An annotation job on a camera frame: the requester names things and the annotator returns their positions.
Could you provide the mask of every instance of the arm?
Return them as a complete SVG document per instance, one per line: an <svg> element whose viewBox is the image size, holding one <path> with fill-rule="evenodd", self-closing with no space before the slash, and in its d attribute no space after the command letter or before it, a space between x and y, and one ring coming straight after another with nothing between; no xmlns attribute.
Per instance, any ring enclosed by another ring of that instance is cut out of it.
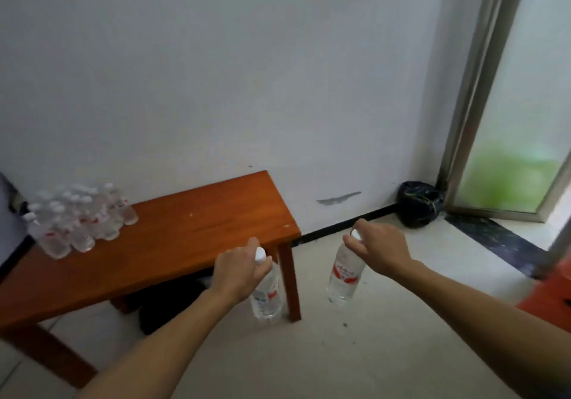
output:
<svg viewBox="0 0 571 399"><path fill-rule="evenodd" d="M79 399L167 399L186 367L216 324L248 298L272 269L271 256L256 266L256 238L221 254L214 266L212 287L185 311L155 331L115 365L97 375Z"/></svg>
<svg viewBox="0 0 571 399"><path fill-rule="evenodd" d="M516 393L571 389L571 334L414 261L393 226L359 220L355 228L363 241L346 235L347 247L420 297Z"/></svg>

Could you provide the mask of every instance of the gray patch on wall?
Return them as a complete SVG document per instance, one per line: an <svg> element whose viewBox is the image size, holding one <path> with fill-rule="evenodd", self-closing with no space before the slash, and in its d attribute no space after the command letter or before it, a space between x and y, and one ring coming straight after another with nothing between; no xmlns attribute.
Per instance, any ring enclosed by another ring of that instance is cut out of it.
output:
<svg viewBox="0 0 571 399"><path fill-rule="evenodd" d="M321 199L316 202L325 206L337 205L342 202L345 202L350 197L357 196L358 194L361 194L361 192L353 192L339 197L332 197L331 199Z"/></svg>

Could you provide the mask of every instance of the person's left arm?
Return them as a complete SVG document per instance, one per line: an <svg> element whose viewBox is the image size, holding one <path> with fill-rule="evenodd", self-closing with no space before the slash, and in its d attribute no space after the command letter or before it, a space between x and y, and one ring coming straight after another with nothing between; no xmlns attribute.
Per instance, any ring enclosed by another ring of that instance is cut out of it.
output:
<svg viewBox="0 0 571 399"><path fill-rule="evenodd" d="M234 305L248 298L272 269L271 256L264 264L255 264L258 245L256 238L250 238L246 247L219 255L212 287L119 362L97 375L78 399L169 398L210 331Z"/></svg>

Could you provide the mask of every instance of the wooden bench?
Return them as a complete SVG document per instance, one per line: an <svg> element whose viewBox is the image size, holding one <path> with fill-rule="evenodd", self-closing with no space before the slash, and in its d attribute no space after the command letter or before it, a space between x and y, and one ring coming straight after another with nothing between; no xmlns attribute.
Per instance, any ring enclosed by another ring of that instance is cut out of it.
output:
<svg viewBox="0 0 571 399"><path fill-rule="evenodd" d="M34 246L0 284L0 335L76 388L96 370L36 325L211 267L217 255L260 240L279 259L289 317L301 319L291 241L300 231L267 172L135 205L139 222L88 253L53 260Z"/></svg>

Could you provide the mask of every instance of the person's left hand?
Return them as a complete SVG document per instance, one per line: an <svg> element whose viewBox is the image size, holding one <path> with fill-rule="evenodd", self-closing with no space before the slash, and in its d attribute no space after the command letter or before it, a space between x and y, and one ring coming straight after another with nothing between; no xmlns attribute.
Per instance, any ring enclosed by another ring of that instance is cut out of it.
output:
<svg viewBox="0 0 571 399"><path fill-rule="evenodd" d="M232 304L247 299L272 269L272 257L256 265L257 238L250 238L246 247L237 247L218 255L214 263L211 290Z"/></svg>

